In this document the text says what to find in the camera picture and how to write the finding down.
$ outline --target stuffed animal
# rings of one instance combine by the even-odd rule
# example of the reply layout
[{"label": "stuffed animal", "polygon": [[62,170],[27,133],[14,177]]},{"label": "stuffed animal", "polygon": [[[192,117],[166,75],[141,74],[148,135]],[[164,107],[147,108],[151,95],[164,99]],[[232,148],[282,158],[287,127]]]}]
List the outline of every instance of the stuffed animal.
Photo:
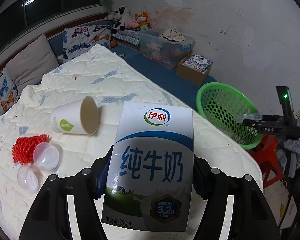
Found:
[{"label": "stuffed animal", "polygon": [[139,15],[135,14],[134,18],[138,22],[138,25],[136,26],[136,28],[140,28],[141,30],[151,29],[150,23],[147,22],[148,14],[145,11]]},{"label": "stuffed animal", "polygon": [[120,20],[120,30],[122,31],[124,29],[135,29],[135,27],[137,27],[138,25],[138,22],[131,17],[130,10],[125,7],[122,18]]},{"label": "stuffed animal", "polygon": [[111,29],[112,34],[116,34],[118,32],[118,30],[120,30],[120,27],[122,26],[122,18],[125,17],[124,15],[126,15],[126,14],[130,15],[129,9],[126,6],[121,6],[117,10],[115,19],[118,21],[114,22],[114,24],[113,24],[113,28]]},{"label": "stuffed animal", "polygon": [[107,21],[112,21],[113,26],[111,32],[116,34],[118,30],[120,30],[121,19],[123,14],[127,11],[126,6],[121,6],[118,10],[114,10],[113,12],[109,12],[108,15],[104,18]]}]

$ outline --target blue floor mat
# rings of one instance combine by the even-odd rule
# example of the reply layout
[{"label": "blue floor mat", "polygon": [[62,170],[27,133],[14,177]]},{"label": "blue floor mat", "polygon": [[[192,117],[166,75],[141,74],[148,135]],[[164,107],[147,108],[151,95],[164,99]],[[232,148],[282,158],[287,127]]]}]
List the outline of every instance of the blue floor mat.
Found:
[{"label": "blue floor mat", "polygon": [[177,69],[167,69],[164,66],[144,57],[140,52],[118,45],[112,49],[117,55],[126,53],[124,60],[135,70],[146,76],[152,82],[162,87],[172,95],[197,110],[195,98],[198,89],[210,82],[217,82],[213,77],[207,76],[201,86],[176,75]]}]

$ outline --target red plastic stool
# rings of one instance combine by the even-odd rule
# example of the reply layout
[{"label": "red plastic stool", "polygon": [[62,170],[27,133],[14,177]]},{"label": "red plastic stool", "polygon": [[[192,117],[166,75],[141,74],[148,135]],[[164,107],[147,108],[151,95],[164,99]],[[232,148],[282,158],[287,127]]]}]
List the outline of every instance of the red plastic stool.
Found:
[{"label": "red plastic stool", "polygon": [[[285,177],[285,175],[279,171],[278,159],[275,153],[276,146],[277,142],[275,141],[275,136],[265,135],[255,148],[247,151],[258,163],[262,174],[266,174],[263,179],[263,188]],[[268,180],[271,170],[276,176]]]}]

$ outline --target ceiling light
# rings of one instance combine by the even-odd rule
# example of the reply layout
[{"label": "ceiling light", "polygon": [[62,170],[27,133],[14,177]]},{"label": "ceiling light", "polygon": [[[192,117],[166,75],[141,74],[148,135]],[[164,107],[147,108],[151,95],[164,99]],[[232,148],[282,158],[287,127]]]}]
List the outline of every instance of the ceiling light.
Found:
[{"label": "ceiling light", "polygon": [[34,0],[28,0],[26,1],[25,5],[28,5],[29,3],[32,3]]}]

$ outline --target milk carton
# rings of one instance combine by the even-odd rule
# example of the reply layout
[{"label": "milk carton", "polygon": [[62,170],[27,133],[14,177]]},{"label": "milk carton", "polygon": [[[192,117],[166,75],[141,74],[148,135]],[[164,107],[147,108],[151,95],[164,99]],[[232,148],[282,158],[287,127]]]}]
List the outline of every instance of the milk carton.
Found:
[{"label": "milk carton", "polygon": [[144,231],[186,231],[193,158],[190,108],[125,101],[102,222]]}]

